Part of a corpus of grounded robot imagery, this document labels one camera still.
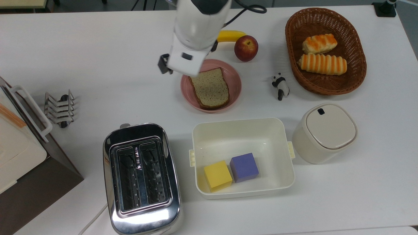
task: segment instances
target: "toaster logo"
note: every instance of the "toaster logo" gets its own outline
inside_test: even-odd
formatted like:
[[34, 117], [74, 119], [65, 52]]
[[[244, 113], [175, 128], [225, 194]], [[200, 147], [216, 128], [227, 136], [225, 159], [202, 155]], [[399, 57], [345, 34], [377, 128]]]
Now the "toaster logo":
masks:
[[139, 159], [138, 147], [135, 147], [135, 163], [136, 163], [136, 169], [142, 170], [141, 160]]

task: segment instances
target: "plastic storage box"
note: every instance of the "plastic storage box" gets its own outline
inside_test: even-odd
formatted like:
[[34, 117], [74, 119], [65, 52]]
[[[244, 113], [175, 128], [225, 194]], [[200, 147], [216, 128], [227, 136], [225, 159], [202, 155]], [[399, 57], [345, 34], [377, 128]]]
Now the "plastic storage box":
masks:
[[[290, 187], [295, 180], [293, 148], [277, 118], [201, 123], [193, 129], [192, 136], [190, 166], [195, 167], [196, 187], [206, 199], [268, 194]], [[254, 155], [258, 176], [211, 193], [204, 167], [222, 160], [228, 163], [231, 158], [247, 153]]]

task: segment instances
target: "toaster cord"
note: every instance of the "toaster cord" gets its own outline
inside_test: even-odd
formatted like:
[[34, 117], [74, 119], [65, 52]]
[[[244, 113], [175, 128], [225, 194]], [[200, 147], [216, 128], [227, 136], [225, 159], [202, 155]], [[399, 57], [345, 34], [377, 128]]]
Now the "toaster cord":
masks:
[[99, 218], [99, 216], [105, 211], [106, 208], [107, 208], [107, 203], [99, 211], [99, 213], [83, 228], [83, 230], [80, 231], [79, 235], [82, 235], [90, 227], [90, 225], [92, 225], [97, 220], [97, 218]]

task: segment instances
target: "purple cube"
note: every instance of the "purple cube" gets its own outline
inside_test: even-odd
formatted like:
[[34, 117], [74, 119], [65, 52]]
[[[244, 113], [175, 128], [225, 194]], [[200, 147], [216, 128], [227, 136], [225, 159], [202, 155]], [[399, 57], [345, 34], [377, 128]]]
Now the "purple cube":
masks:
[[235, 183], [254, 179], [258, 175], [258, 168], [255, 164], [252, 153], [233, 157], [229, 163]]

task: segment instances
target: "box handle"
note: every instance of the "box handle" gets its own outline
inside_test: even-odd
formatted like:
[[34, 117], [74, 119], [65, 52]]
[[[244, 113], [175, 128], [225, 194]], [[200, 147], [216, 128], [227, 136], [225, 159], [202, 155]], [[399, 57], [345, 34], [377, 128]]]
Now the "box handle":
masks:
[[292, 141], [288, 141], [288, 148], [289, 148], [290, 158], [291, 159], [295, 158], [295, 150], [293, 149]]
[[[23, 88], [22, 86], [14, 86], [12, 88], [8, 88], [8, 87], [6, 87], [6, 88], [10, 92], [11, 96], [16, 101], [16, 103], [19, 105], [19, 107], [21, 108], [21, 110], [25, 113], [26, 117], [32, 123], [32, 126], [35, 128], [35, 130], [38, 132], [38, 134], [42, 137], [42, 139], [45, 142], [48, 142], [48, 140], [46, 139], [46, 135], [51, 132], [51, 130], [52, 130], [52, 124], [48, 120], [48, 118], [45, 116], [45, 114], [42, 112], [42, 110], [39, 108], [39, 106], [36, 104], [36, 102], [33, 100], [33, 98], [28, 93], [28, 91], [25, 88]], [[35, 124], [35, 122], [33, 121], [33, 119], [30, 117], [30, 115], [28, 114], [28, 112], [25, 110], [25, 108], [23, 107], [23, 105], [20, 103], [20, 101], [15, 96], [15, 93], [17, 93], [20, 90], [23, 91], [23, 93], [26, 95], [26, 98], [27, 99], [25, 99], [25, 100], [28, 101], [28, 104], [38, 113], [38, 116], [43, 119], [43, 122], [42, 123], [45, 125], [45, 129], [41, 130]]]
[[196, 166], [196, 158], [194, 157], [194, 150], [189, 150], [189, 158], [190, 158], [190, 166], [194, 167]]

